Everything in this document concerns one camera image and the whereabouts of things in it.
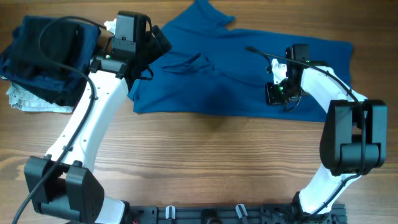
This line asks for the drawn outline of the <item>blue polo shirt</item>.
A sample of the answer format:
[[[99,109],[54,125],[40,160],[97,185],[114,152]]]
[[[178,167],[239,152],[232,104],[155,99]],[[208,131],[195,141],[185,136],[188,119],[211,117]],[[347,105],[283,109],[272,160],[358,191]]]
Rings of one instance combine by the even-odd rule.
[[[250,29],[227,29],[233,16],[208,1],[195,1],[163,26],[172,48],[153,62],[129,93],[136,113],[197,112],[221,116],[254,116],[300,121],[324,121],[325,111],[310,96],[285,112],[266,103],[267,73],[262,53],[283,55],[294,44],[308,44],[313,60],[324,60],[349,82],[353,46],[297,35]],[[253,46],[258,54],[248,51]]]

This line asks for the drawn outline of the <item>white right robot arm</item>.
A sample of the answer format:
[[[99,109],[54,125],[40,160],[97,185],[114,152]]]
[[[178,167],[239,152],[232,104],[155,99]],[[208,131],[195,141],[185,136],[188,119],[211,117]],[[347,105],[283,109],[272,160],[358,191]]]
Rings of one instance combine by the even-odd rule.
[[[354,91],[325,62],[272,59],[267,71],[274,77],[266,85],[269,105],[286,104],[306,94],[326,113],[321,165],[294,197],[298,220],[321,219],[350,184],[385,162],[387,106]]]

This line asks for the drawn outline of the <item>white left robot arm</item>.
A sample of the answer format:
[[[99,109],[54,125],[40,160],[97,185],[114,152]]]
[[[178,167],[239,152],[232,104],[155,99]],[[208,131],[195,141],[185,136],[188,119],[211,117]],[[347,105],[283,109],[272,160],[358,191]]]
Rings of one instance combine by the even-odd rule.
[[[142,42],[121,35],[111,38],[112,51],[93,57],[81,96],[61,136],[44,157],[30,157],[24,167],[34,210],[72,223],[131,223],[128,202],[106,196],[93,175],[103,136],[116,110],[144,70],[171,48],[153,26]]]

